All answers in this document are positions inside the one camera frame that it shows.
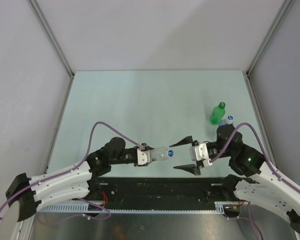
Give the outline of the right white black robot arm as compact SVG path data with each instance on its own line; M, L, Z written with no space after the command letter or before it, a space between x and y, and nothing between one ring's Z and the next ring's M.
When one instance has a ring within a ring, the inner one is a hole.
M193 164L180 165L195 176L202 168L210 167L216 160L229 158L229 167L236 175L229 174L221 185L220 194L227 201L244 200L262 207L286 222L300 234L300 186L283 174L269 160L264 148L255 148L243 142L239 127L252 127L241 123L221 125L216 130L215 142L202 142L187 136L175 146L191 144L189 149Z

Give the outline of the green bottle cap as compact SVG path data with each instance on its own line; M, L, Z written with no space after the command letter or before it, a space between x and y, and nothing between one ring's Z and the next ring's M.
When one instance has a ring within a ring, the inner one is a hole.
M225 102L220 102L219 103L219 107L220 108L225 108L226 107L226 103Z

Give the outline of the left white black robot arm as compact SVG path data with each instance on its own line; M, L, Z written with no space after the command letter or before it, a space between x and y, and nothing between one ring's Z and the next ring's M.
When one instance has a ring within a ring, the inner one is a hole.
M146 143L126 148L123 138L114 137L102 148L90 153L82 163L38 176L17 175L5 196L11 206L19 203L18 222L32 217L44 207L70 199L95 200L100 196L99 177L109 173L113 165L134 164L145 167L152 147Z

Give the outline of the white bottle cap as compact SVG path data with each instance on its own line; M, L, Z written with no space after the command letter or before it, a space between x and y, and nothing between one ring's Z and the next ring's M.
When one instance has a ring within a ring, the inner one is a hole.
M226 117L226 120L232 122L234 120L234 117L232 115L228 115Z
M168 150L166 151L166 155L167 155L167 157L168 157L168 158L171 158L171 157L173 157L173 155L174 155L174 152L173 152L173 150L171 150L171 149L168 149Z

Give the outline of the green plastic bottle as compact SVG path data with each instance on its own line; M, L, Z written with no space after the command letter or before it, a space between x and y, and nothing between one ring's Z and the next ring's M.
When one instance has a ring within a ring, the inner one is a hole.
M209 121L212 125L218 125L226 113L225 108L220 108L219 104L213 108L212 113L209 117Z

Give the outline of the clear unlabelled plastic bottle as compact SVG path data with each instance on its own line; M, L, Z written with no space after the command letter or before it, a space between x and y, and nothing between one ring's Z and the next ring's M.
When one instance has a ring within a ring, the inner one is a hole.
M167 156L167 150L170 148L167 147L157 147L151 150L150 156L152 161L166 161L171 157Z

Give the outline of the clear bottle with blue label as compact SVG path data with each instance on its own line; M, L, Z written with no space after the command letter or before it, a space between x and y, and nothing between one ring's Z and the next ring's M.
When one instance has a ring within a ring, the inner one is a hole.
M221 126L224 126L224 125L234 125L234 118L233 118L233 121L228 121L226 120L226 118L223 118L219 124L218 124L218 127L221 127Z

